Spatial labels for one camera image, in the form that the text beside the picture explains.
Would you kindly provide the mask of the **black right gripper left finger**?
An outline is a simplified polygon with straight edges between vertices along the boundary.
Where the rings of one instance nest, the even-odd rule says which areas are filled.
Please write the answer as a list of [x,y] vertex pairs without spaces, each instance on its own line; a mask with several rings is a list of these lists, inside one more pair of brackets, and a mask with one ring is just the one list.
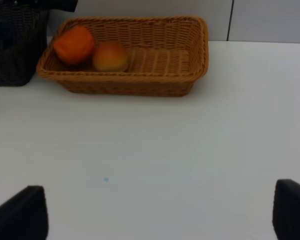
[[45,240],[48,233],[43,186],[27,186],[0,205],[0,240]]

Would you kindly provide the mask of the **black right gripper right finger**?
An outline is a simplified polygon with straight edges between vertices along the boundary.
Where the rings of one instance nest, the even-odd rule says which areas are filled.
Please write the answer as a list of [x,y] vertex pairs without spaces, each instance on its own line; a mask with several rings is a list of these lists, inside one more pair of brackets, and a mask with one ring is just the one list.
[[278,240],[300,240],[300,184],[292,179],[275,184],[272,225]]

